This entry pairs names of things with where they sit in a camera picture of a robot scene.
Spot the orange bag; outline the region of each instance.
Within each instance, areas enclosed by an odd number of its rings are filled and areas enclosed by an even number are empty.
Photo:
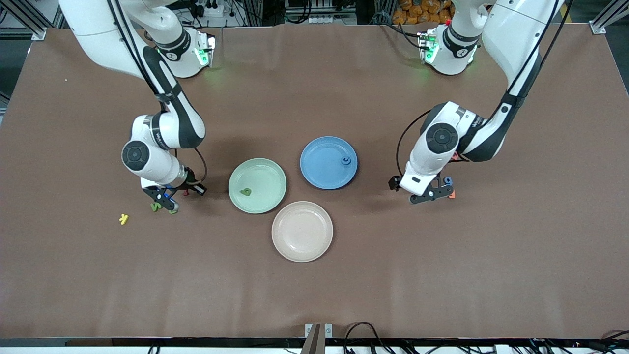
[[[431,14],[438,14],[439,10],[441,10],[441,1],[433,0],[433,4],[428,8],[428,12]]]
[[[398,4],[399,7],[402,8],[402,10],[408,11],[408,9],[410,9],[413,5],[413,0],[399,0]]]
[[[445,23],[450,19],[450,12],[448,10],[439,11],[439,23]]]
[[[411,9],[408,10],[408,16],[419,17],[422,12],[424,11],[421,9],[421,6],[413,5]]]
[[[424,11],[421,13],[420,17],[417,19],[418,23],[427,22],[428,21],[428,12]]]
[[[406,12],[402,10],[395,10],[391,17],[394,25],[403,25],[406,22]]]

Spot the small toy piece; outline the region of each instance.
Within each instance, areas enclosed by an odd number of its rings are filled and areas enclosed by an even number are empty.
[[[151,203],[151,209],[153,209],[154,212],[160,210],[162,208],[162,205],[159,203]]]

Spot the table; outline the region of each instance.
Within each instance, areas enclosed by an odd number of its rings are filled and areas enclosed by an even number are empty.
[[[629,327],[629,99],[604,37],[566,25],[498,156],[447,166],[457,198],[411,206],[387,186],[398,137],[447,100],[491,114],[506,80],[483,49],[448,77],[387,28],[215,34],[214,67],[181,80],[206,122],[209,191],[179,197],[175,215],[152,212],[120,160],[132,120],[159,107],[145,83],[92,63],[70,31],[33,44],[0,129],[2,337],[288,337],[315,321],[407,338]],[[299,171],[322,135],[359,156],[341,190]],[[179,156],[200,171],[194,152]],[[279,255],[279,208],[231,204],[230,173],[253,157],[286,172],[279,207],[309,200],[331,215],[322,258]]]

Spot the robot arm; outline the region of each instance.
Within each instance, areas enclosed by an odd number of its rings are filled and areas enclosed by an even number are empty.
[[[170,70],[172,63],[167,64],[140,38],[123,6],[130,6],[131,1],[123,1],[60,0],[59,5],[90,59],[105,68],[145,79],[167,108],[135,118],[122,160],[129,171],[140,177],[146,194],[167,210],[176,211],[178,204],[171,199],[171,191],[190,188],[202,195],[205,189],[194,179],[192,170],[168,150],[196,148],[205,138],[205,126]],[[144,6],[147,1],[135,2]],[[168,21],[164,11],[170,10],[160,11]],[[181,37],[187,32],[179,24],[174,33]]]
[[[539,72],[538,40],[562,3],[561,0],[496,2],[482,38],[489,55],[506,74],[509,88],[489,119],[454,102],[435,106],[421,127],[404,175],[392,180],[392,189],[401,187],[410,191],[411,202],[434,200],[440,196],[427,195],[426,191],[434,194],[429,187],[454,152],[473,162],[487,161],[498,153]]]
[[[488,18],[485,5],[493,5],[496,0],[452,2],[456,10],[450,25],[438,25],[419,38],[422,61],[446,75],[459,74],[472,62]]]

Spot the cable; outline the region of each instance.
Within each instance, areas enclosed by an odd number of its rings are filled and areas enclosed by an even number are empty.
[[[402,29],[402,25],[398,25],[398,27],[400,29],[400,33],[402,33],[404,35],[404,38],[406,38],[408,43],[410,43],[412,46],[414,46],[415,48],[424,49],[424,50],[430,49],[430,48],[428,48],[426,46],[420,46],[418,44],[413,43],[413,41],[408,38],[408,35],[406,34],[406,32]]]
[[[389,27],[390,29],[392,29],[392,30],[394,30],[394,31],[398,32],[398,33],[399,33],[399,34],[401,34],[401,35],[405,35],[405,36],[408,36],[408,37],[413,37],[413,38],[420,38],[420,37],[421,37],[421,35],[418,35],[418,34],[415,34],[415,33],[409,33],[409,32],[404,31],[404,30],[402,29],[402,25],[400,25],[400,29],[398,29],[397,27],[395,27],[395,26],[393,26],[393,25],[391,25],[391,24],[389,24],[389,23],[378,22],[378,23],[376,23],[376,24],[377,24],[377,25],[382,25],[382,26],[387,26],[387,27]]]
[[[129,51],[129,54],[131,55],[131,58],[133,59],[135,65],[138,67],[138,70],[140,71],[140,74],[142,75],[142,77],[144,78],[144,80],[146,81],[148,87],[151,89],[151,91],[153,91],[153,94],[158,94],[157,92],[157,88],[155,87],[155,85],[153,84],[153,82],[150,80],[149,76],[148,76],[148,72],[146,70],[146,68],[144,67],[144,64],[142,64],[142,59],[140,56],[140,52],[138,51],[138,47],[135,44],[135,40],[133,39],[133,35],[131,34],[131,30],[129,29],[129,24],[126,22],[125,20],[125,16],[124,16],[124,12],[122,10],[122,7],[120,6],[120,2],[118,0],[114,0],[116,2],[116,7],[118,8],[118,13],[120,14],[120,18],[118,17],[118,15],[116,14],[116,10],[114,9],[112,0],[107,0],[107,4],[109,6],[109,11],[111,12],[111,16],[114,18],[114,22],[116,23],[116,27],[118,28],[118,31],[120,32],[120,35],[122,36],[122,40],[125,43],[127,50]],[[131,41],[133,43],[133,49],[135,50],[135,55],[133,54],[134,50],[131,49],[131,44],[129,43],[128,39],[125,37],[125,32],[122,29],[122,24],[121,22],[124,22],[125,26],[126,26],[126,30],[127,30],[127,35],[131,38]],[[164,102],[160,101],[160,108],[163,112],[166,112],[166,105],[164,104]]]
[[[544,38],[544,35],[546,34],[548,27],[550,26],[550,22],[552,21],[552,18],[555,16],[555,10],[557,10],[558,7],[559,7],[559,0],[555,0],[555,6],[553,6],[553,10],[550,12],[550,17],[548,18],[548,21],[546,22],[546,25],[544,26],[544,29],[542,31],[542,34],[540,35],[540,38],[537,39],[537,43],[535,44],[535,46],[533,46],[533,50],[531,50],[530,54],[524,61],[524,65],[522,66],[522,69],[520,69],[520,71],[516,75],[511,85],[509,85],[509,89],[507,89],[507,93],[511,92],[511,90],[513,89],[513,86],[515,85],[515,83],[518,82],[518,79],[524,72],[524,69],[526,68],[528,63],[531,61],[531,58],[533,57],[533,54],[535,53],[536,49],[539,48],[540,43],[542,42],[542,38]]]
[[[151,35],[148,34],[148,31],[144,30],[144,38],[146,38],[147,40],[153,42],[153,37],[151,37]]]
[[[155,348],[155,344],[151,344],[151,347],[148,349],[147,354],[159,354],[160,350],[162,350],[162,347],[158,345],[155,349],[155,353],[153,353],[153,348]]]
[[[550,54],[552,47],[555,45],[555,41],[557,40],[557,37],[559,37],[559,33],[561,33],[561,29],[564,27],[565,21],[568,18],[568,13],[570,12],[570,8],[572,7],[572,3],[574,3],[574,0],[570,0],[570,3],[565,7],[564,17],[561,19],[559,28],[557,29],[555,36],[552,38],[552,41],[550,42],[550,45],[548,46],[546,53],[544,54],[544,58],[542,59],[542,62],[540,63],[540,69],[544,66],[544,62],[546,61],[546,58]]]
[[[0,20],[0,23],[4,22],[4,20],[6,19],[6,16],[9,14],[9,11],[5,10],[2,6],[0,6],[0,16],[2,16],[3,13],[4,13],[4,16]]]
[[[238,16],[242,19],[242,26],[243,27],[247,27],[247,23],[246,23],[245,17],[242,16],[242,14],[240,13],[240,7],[238,7],[238,5],[236,5],[236,11],[238,11]]]
[[[398,147],[395,150],[395,163],[398,166],[398,173],[401,176],[402,175],[402,169],[399,168],[399,146],[400,144],[402,144],[402,139],[404,138],[404,135],[406,134],[406,132],[413,126],[413,124],[415,124],[419,119],[421,119],[422,117],[424,117],[425,115],[427,115],[428,113],[430,113],[430,111],[432,110],[427,110],[426,112],[422,113],[419,117],[415,118],[415,120],[413,120],[408,127],[406,127],[406,129],[404,129],[404,132],[402,132],[402,135],[400,135],[399,140],[398,140]]]
[[[353,331],[354,328],[356,328],[356,327],[358,327],[360,325],[363,325],[363,324],[366,325],[366,326],[369,326],[369,328],[371,328],[371,331],[374,333],[374,336],[376,337],[376,339],[380,343],[380,346],[384,348],[384,350],[386,350],[390,354],[396,354],[396,352],[393,351],[393,349],[391,349],[390,346],[384,345],[384,343],[382,342],[382,339],[380,339],[380,337],[378,336],[378,332],[376,332],[376,329],[374,328],[374,325],[369,323],[369,322],[358,322],[358,323],[354,324],[352,327],[350,327],[350,329],[345,334],[345,341],[343,342],[343,354],[350,354],[350,352],[347,350],[347,340],[348,340],[348,338],[350,336],[350,333]]]
[[[557,348],[561,349],[562,351],[566,352],[566,354],[574,354],[573,352],[569,351],[568,349],[564,348],[563,346],[555,344],[552,340],[548,340],[548,342],[550,344],[556,346]]]
[[[307,0],[307,1],[308,1],[307,3],[304,3],[304,12],[303,14],[301,14],[301,16],[299,17],[297,21],[290,20],[289,18],[286,18],[286,21],[290,23],[297,23],[297,24],[304,23],[310,17],[310,12],[312,11],[312,5],[313,5],[313,3],[310,0]]]
[[[262,17],[258,16],[257,14],[245,9],[245,6],[243,4],[240,4],[238,1],[236,2],[237,6],[240,5],[240,7],[242,8],[242,10],[246,13],[246,14],[250,14],[253,17],[257,18],[258,20],[262,21]]]
[[[604,340],[612,340],[612,339],[618,338],[618,337],[620,337],[620,336],[624,336],[625,334],[629,334],[629,331],[622,331],[622,332],[616,333],[616,334],[614,334],[614,335],[611,335],[611,336],[609,336],[609,337],[605,337],[605,338],[603,338],[603,339],[604,339]]]
[[[205,159],[203,158],[203,155],[201,155],[201,153],[199,152],[199,149],[195,147],[194,150],[197,152],[197,154],[201,158],[201,162],[203,162],[203,177],[196,182],[188,183],[189,186],[200,185],[203,181],[205,181],[205,178],[208,176],[208,164],[205,163]]]

